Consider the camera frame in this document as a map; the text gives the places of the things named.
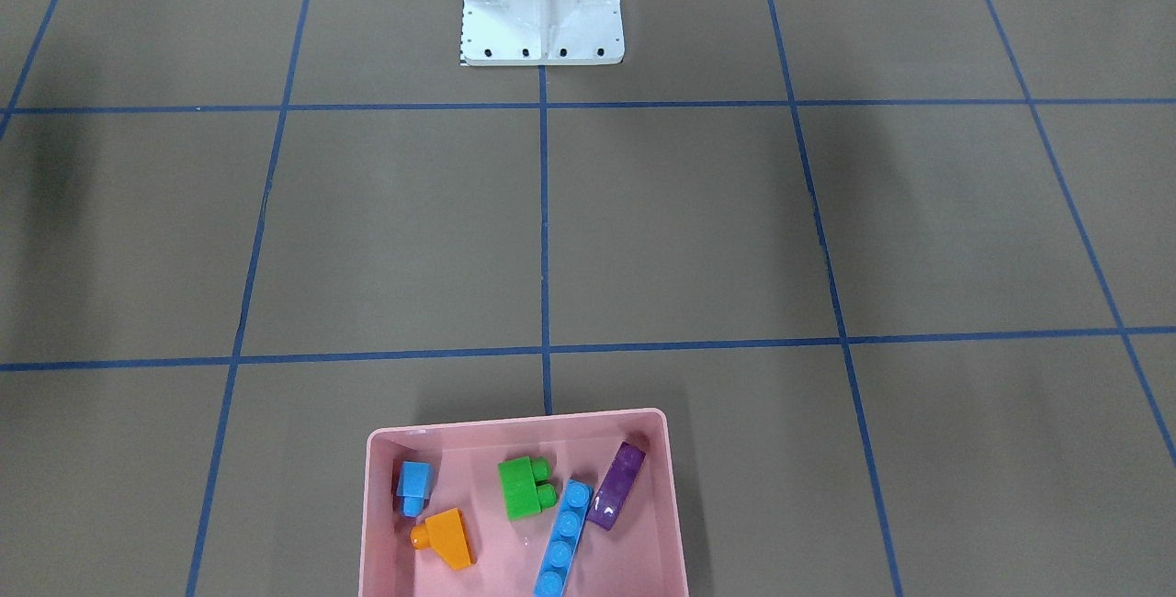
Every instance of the pink plastic bin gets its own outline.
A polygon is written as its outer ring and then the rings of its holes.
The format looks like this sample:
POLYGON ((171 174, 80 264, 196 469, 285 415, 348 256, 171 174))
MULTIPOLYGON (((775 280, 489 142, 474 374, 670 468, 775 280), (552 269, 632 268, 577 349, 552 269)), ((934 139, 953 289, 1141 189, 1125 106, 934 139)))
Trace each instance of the pink plastic bin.
POLYGON ((372 432, 363 481, 360 597, 528 597, 555 509, 507 521, 497 464, 552 462, 560 497, 569 477, 595 485, 622 441, 646 462, 612 531, 584 526, 566 597, 688 597, 666 415, 659 409, 568 414, 372 432), (460 508, 476 564, 453 571, 408 543, 414 521, 393 509, 405 461, 429 462, 436 485, 421 517, 460 508))

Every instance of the long blue block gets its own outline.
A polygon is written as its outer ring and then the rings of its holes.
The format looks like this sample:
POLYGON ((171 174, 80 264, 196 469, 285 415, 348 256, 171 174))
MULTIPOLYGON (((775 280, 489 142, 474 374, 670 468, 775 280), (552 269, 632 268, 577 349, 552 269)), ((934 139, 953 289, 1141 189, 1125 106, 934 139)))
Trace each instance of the long blue block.
POLYGON ((563 487, 563 501, 555 514, 552 537, 547 541, 543 564, 535 579, 535 597, 562 597, 568 584, 568 572, 572 571, 572 561, 580 546, 580 534, 584 529, 589 501, 592 488, 587 484, 569 479, 563 487))
POLYGON ((425 510, 425 502, 433 491, 433 467, 425 462, 405 462, 400 467, 400 483, 396 496, 403 499, 401 511, 406 517, 416 517, 425 510))

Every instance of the purple block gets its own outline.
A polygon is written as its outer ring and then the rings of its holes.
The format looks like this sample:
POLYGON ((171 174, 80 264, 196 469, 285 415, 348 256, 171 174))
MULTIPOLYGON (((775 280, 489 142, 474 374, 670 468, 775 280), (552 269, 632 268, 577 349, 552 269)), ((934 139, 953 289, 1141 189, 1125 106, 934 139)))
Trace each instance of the purple block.
POLYGON ((613 530, 617 515, 621 514, 621 505, 624 505, 633 483, 637 479, 637 471, 641 463, 646 461, 646 454, 637 450, 629 443, 622 443, 613 458, 613 465, 608 468, 604 481, 596 490, 596 497, 588 509, 588 521, 604 530, 613 530))

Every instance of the green block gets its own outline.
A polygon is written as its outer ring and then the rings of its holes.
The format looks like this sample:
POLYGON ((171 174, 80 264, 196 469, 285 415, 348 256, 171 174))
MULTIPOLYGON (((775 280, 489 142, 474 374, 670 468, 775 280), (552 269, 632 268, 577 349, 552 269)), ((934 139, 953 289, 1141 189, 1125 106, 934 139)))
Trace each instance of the green block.
POLYGON ((521 519, 555 505, 555 488, 546 483, 539 484, 550 476, 552 465, 542 457, 519 457, 499 464, 507 518, 521 519))

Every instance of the gray floor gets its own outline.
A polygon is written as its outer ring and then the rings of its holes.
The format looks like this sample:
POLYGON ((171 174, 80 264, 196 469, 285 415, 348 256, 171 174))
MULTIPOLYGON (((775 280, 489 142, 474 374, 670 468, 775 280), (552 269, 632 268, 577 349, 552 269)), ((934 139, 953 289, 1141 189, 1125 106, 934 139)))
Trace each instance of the gray floor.
POLYGON ((696 597, 1176 593, 1176 0, 622 4, 0 0, 0 593, 352 595, 369 430, 544 405, 696 597))

